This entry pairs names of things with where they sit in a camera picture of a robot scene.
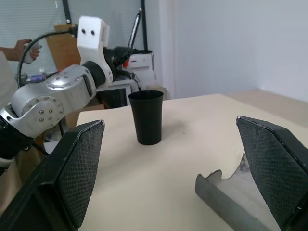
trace black cup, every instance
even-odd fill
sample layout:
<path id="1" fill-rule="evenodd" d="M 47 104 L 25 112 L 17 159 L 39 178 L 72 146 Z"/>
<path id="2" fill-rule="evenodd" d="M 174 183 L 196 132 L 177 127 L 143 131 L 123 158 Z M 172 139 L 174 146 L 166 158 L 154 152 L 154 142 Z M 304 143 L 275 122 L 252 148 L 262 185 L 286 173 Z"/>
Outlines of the black cup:
<path id="1" fill-rule="evenodd" d="M 128 96 L 134 115 L 137 140 L 143 145 L 157 144 L 162 139 L 161 91 L 144 90 Z"/>

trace person's arm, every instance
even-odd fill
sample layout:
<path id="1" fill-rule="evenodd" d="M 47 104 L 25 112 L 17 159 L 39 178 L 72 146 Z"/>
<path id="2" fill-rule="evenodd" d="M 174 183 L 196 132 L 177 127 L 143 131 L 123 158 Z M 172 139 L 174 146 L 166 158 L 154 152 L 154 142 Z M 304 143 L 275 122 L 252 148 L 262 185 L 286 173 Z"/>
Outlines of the person's arm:
<path id="1" fill-rule="evenodd" d="M 21 56 L 24 53 L 24 50 L 26 48 L 25 44 L 31 42 L 30 39 L 23 39 L 16 42 L 16 45 L 14 48 L 5 48 L 0 47 L 0 51 L 2 51 L 9 61 L 20 61 Z M 39 49 L 32 49 L 30 56 L 33 60 L 36 60 L 39 54 Z"/>

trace cardboard box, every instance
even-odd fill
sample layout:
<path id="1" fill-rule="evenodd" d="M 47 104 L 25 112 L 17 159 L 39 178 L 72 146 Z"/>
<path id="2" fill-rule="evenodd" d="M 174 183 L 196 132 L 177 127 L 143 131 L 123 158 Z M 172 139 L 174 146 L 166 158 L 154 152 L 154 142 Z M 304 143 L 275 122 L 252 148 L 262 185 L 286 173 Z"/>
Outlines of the cardboard box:
<path id="1" fill-rule="evenodd" d="M 97 111 L 97 110 L 104 110 L 104 109 L 105 109 L 104 105 L 96 105 L 96 106 L 85 107 L 76 112 L 68 114 L 65 117 L 67 128 L 71 129 L 71 128 L 76 127 L 80 112 Z"/>
<path id="2" fill-rule="evenodd" d="M 55 30 L 67 30 L 70 25 L 60 24 L 53 27 Z M 46 41 L 58 71 L 64 70 L 73 64 L 80 64 L 77 38 L 71 34 L 63 34 L 49 36 Z"/>

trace table surface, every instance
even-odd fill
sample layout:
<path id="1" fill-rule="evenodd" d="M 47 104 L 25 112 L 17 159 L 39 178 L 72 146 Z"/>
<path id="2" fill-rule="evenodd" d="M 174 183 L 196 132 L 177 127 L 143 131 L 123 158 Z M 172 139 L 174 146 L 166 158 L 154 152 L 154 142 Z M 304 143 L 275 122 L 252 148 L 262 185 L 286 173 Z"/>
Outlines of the table surface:
<path id="1" fill-rule="evenodd" d="M 103 119 L 106 128 L 79 230 L 232 230 L 195 194 L 194 184 L 199 173 L 221 169 L 228 178 L 236 170 L 244 152 L 237 116 L 286 127 L 308 144 L 305 127 L 223 95 L 164 101 L 163 138 L 154 146 L 137 142 L 129 106 L 81 113 L 78 124 Z"/>

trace person's hand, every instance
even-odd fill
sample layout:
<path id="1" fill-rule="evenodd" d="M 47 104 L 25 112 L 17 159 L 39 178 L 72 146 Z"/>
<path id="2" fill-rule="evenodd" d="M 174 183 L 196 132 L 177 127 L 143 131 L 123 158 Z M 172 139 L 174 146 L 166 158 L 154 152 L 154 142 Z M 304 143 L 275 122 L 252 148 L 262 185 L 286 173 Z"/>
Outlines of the person's hand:
<path id="1" fill-rule="evenodd" d="M 16 56 L 16 61 L 20 61 L 21 56 L 23 55 L 26 45 L 27 43 L 30 43 L 32 40 L 30 39 L 23 39 L 23 40 L 18 40 L 16 42 L 14 49 L 14 53 Z M 32 49 L 32 51 L 30 52 L 30 56 L 33 60 L 36 60 L 36 58 L 39 56 L 39 49 Z"/>

